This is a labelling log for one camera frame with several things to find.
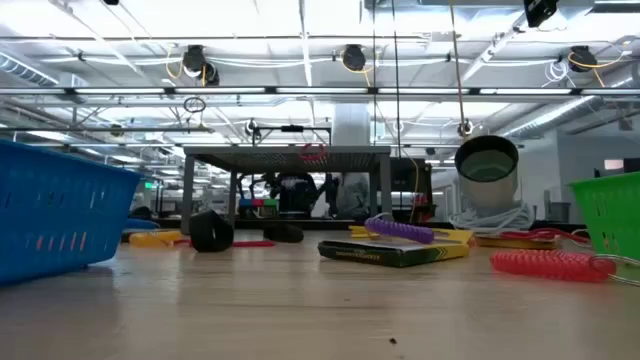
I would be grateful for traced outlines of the long overhead light bar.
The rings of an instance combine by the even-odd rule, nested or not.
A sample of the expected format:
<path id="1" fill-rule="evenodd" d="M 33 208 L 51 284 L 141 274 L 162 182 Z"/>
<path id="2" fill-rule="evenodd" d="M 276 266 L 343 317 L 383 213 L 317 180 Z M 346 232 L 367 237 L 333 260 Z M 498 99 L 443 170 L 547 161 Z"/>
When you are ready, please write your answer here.
<path id="1" fill-rule="evenodd" d="M 640 88 L 453 88 L 453 87 L 142 87 L 0 88 L 0 95 L 462 95 L 640 96 Z"/>

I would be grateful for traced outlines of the blue plastic basket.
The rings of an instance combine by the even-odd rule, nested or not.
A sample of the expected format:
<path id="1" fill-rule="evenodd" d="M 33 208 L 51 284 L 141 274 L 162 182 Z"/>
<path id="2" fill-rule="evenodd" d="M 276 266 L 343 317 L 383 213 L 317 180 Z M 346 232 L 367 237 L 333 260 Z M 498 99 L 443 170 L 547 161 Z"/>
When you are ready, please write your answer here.
<path id="1" fill-rule="evenodd" d="M 111 259 L 140 176 L 0 140 L 0 286 Z"/>

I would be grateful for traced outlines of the grey waste bin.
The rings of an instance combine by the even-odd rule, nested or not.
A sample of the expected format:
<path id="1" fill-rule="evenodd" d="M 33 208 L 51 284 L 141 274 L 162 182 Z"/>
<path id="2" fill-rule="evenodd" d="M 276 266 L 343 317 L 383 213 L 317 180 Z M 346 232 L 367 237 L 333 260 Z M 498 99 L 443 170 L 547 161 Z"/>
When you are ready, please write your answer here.
<path id="1" fill-rule="evenodd" d="M 546 219 L 551 222 L 568 223 L 571 204 L 568 202 L 549 202 L 546 205 Z"/>

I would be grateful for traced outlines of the green plastic basket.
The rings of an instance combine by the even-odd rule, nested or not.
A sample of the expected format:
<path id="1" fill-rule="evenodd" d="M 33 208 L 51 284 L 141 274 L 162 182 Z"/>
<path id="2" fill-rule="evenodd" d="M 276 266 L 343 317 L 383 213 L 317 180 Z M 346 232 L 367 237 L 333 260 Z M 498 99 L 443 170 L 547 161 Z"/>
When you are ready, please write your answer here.
<path id="1" fill-rule="evenodd" d="M 640 261 L 640 172 L 584 180 L 570 187 L 595 252 Z"/>

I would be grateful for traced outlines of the silver ventilation duct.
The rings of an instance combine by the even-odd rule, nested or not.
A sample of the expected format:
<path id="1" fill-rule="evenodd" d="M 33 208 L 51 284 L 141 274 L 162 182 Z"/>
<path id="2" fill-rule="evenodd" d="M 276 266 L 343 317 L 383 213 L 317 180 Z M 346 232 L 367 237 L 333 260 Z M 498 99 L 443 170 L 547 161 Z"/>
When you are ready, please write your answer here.
<path id="1" fill-rule="evenodd" d="M 606 105 L 639 103 L 640 90 L 631 94 L 613 96 L 589 95 L 562 104 L 549 105 L 526 115 L 500 133 L 508 138 L 529 138 L 544 134 L 550 129 L 575 121 L 589 114 L 598 113 Z"/>

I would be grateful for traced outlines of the black coil keychain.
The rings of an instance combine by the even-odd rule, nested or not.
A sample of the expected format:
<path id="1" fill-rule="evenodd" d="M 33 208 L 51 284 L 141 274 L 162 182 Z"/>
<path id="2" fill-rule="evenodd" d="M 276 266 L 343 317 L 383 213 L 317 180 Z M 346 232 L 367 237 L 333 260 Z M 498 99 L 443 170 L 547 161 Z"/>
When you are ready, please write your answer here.
<path id="1" fill-rule="evenodd" d="M 234 242 L 233 226 L 213 210 L 191 216 L 189 231 L 191 245 L 200 253 L 223 252 Z"/>

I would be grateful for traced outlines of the black aluminium table frame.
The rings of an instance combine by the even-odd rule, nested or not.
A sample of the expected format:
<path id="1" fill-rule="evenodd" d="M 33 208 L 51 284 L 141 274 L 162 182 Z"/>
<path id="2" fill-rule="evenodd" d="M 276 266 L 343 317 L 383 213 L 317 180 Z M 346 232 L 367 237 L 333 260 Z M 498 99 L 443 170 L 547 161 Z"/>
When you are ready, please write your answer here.
<path id="1" fill-rule="evenodd" d="M 180 219 L 158 219 L 153 220 L 160 225 L 162 229 L 180 229 Z M 267 225 L 285 223 L 297 226 L 303 230 L 347 230 L 350 225 L 362 225 L 362 222 L 351 220 L 329 220 L 329 219 L 312 219 L 312 220 L 283 220 L 283 219 L 240 219 L 236 220 L 234 227 L 242 230 L 259 230 Z M 576 229 L 585 229 L 584 224 L 558 223 L 544 220 L 536 220 L 531 226 L 532 229 L 539 228 L 555 228 L 566 232 L 572 232 Z"/>

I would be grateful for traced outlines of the green yellow crayon box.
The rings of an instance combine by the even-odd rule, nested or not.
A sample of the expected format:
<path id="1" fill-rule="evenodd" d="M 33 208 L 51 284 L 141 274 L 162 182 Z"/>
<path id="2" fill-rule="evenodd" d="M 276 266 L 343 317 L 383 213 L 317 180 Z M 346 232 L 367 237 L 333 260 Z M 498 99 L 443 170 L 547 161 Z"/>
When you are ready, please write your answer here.
<path id="1" fill-rule="evenodd" d="M 318 251 L 321 256 L 333 260 L 407 268 L 464 258 L 469 255 L 470 248 L 466 243 L 420 245 L 376 241 L 321 241 Z"/>

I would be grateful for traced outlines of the yellow coil keychain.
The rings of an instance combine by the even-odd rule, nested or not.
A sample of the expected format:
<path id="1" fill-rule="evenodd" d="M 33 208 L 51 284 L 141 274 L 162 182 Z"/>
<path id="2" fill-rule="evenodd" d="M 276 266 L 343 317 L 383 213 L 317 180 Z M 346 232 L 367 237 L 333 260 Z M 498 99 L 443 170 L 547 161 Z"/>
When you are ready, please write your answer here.
<path id="1" fill-rule="evenodd" d="M 172 248 L 183 240 L 180 231 L 152 231 L 132 233 L 129 238 L 131 246 L 140 248 Z"/>

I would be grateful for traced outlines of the purple coil keychain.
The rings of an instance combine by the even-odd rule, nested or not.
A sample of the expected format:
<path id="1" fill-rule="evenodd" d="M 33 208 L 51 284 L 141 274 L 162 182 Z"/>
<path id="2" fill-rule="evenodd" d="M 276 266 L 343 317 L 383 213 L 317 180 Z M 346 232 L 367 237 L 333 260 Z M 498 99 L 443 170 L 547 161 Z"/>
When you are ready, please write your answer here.
<path id="1" fill-rule="evenodd" d="M 435 239 L 430 228 L 385 220 L 381 214 L 368 218 L 364 227 L 379 235 L 404 238 L 421 244 L 431 244 Z"/>

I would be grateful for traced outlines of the black binder clip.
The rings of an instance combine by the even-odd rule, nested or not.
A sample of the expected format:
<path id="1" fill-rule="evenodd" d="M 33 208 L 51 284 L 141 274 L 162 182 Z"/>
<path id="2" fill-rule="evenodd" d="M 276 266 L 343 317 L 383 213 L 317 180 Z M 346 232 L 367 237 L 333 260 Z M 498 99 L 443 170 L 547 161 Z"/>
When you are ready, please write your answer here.
<path id="1" fill-rule="evenodd" d="M 266 226 L 263 229 L 263 237 L 273 242 L 293 244 L 304 240 L 304 232 L 297 226 L 277 223 Z"/>

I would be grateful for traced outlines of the grey perforated metal shelf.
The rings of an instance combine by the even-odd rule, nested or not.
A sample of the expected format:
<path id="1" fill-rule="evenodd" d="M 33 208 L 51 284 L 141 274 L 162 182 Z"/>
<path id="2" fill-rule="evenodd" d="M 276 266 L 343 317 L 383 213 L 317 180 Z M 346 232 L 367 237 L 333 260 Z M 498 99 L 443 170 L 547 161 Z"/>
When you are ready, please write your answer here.
<path id="1" fill-rule="evenodd" d="M 199 146 L 185 145 L 181 232 L 189 233 L 194 171 L 197 161 L 230 174 L 227 216 L 235 221 L 237 180 L 240 174 L 279 172 L 367 173 L 370 177 L 370 212 L 392 211 L 389 146 Z"/>

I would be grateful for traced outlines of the person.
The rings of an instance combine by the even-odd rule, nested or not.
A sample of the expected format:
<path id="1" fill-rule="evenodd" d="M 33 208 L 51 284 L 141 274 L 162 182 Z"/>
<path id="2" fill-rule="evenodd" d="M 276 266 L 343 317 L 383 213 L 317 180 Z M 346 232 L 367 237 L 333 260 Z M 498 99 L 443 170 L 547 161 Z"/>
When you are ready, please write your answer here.
<path id="1" fill-rule="evenodd" d="M 318 198 L 313 177 L 306 172 L 281 172 L 271 185 L 271 198 L 278 198 L 282 218 L 310 219 Z"/>
<path id="2" fill-rule="evenodd" d="M 370 214 L 369 176 L 366 173 L 341 173 L 336 195 L 337 217 L 365 220 Z"/>

